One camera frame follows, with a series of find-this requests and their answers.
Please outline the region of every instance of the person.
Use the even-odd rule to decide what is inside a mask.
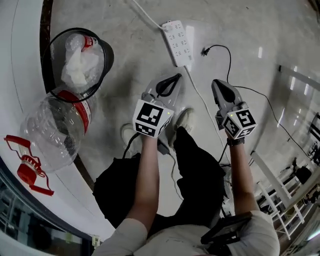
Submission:
[[[208,152],[197,146],[191,137],[195,112],[187,108],[173,126],[173,145],[181,179],[177,181],[183,202],[174,216],[157,214],[159,202],[159,167],[157,139],[144,136],[141,155],[130,159],[115,159],[111,166],[124,161],[116,171],[109,168],[108,175],[124,171],[136,176],[135,193],[132,202],[127,196],[115,199],[117,205],[105,203],[106,187],[94,189],[95,198],[106,218],[116,228],[113,235],[93,252],[93,256],[193,256],[207,255],[208,245],[201,244],[201,237],[212,226],[213,219],[221,211],[224,198],[225,172]],[[251,220],[241,229],[240,241],[228,244],[223,255],[233,256],[277,256],[280,253],[279,240],[272,218],[259,211],[253,188],[253,177],[247,162],[243,143],[229,140],[231,155],[232,192],[235,214],[251,212]],[[103,173],[97,183],[104,183]],[[108,191],[113,195],[126,191],[127,185],[118,190],[113,186]]]

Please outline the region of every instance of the black pants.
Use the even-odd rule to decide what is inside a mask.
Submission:
[[[174,142],[181,179],[177,181],[183,202],[175,215],[156,215],[149,236],[162,229],[193,224],[209,227],[219,217],[225,194],[225,172],[216,159],[199,148],[183,127]],[[105,218],[117,228],[125,219],[135,199],[140,154],[116,159],[94,184],[93,195]]]

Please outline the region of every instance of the black wrist device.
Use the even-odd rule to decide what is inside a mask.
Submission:
[[[226,139],[226,143],[228,144],[229,147],[239,145],[239,144],[245,144],[245,138],[237,138],[237,139]]]

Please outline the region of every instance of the black trash bin rim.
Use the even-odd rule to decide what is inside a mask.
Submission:
[[[107,53],[106,53],[106,49],[103,47],[103,41],[100,39],[100,37],[98,37],[94,32],[92,32],[91,30],[88,30],[86,28],[82,28],[82,27],[72,27],[72,28],[68,28],[62,32],[60,32],[58,35],[56,35],[49,43],[49,45],[45,48],[45,51],[44,51],[44,54],[42,56],[42,60],[41,60],[41,69],[43,69],[43,61],[45,59],[45,56],[46,54],[48,54],[48,51],[49,51],[49,54],[51,55],[51,45],[53,44],[53,42],[58,38],[60,37],[62,34],[64,33],[67,33],[67,32],[70,32],[70,31],[78,31],[78,32],[83,32],[85,35],[87,36],[90,36],[90,37],[94,37],[96,38],[96,40],[98,41],[99,45],[101,46],[102,48],[102,51],[103,51],[103,56],[104,56],[104,63],[103,63],[103,71],[102,71],[102,74],[101,74],[101,77],[99,79],[99,81],[93,85],[92,87],[90,87],[86,92],[90,92],[88,94],[88,96],[82,98],[82,99],[78,99],[78,100],[67,100],[67,99],[64,99],[62,97],[59,97],[58,95],[56,95],[52,90],[50,90],[50,93],[55,97],[57,98],[58,100],[60,101],[63,101],[63,102],[66,102],[66,103],[80,103],[80,102],[84,102],[86,101],[87,99],[89,99],[91,96],[93,96],[96,91],[99,89],[99,87],[101,86],[101,83],[103,81],[103,79],[105,78],[105,75],[106,75],[106,70],[107,70]]]

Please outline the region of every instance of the white shirt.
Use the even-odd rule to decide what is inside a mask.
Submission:
[[[278,256],[280,244],[271,216],[252,211],[252,219],[242,228],[240,241],[229,244],[233,256]],[[147,240],[146,227],[135,219],[125,219],[113,235],[95,249],[92,256],[195,256],[205,255],[201,237],[205,226],[173,226]]]

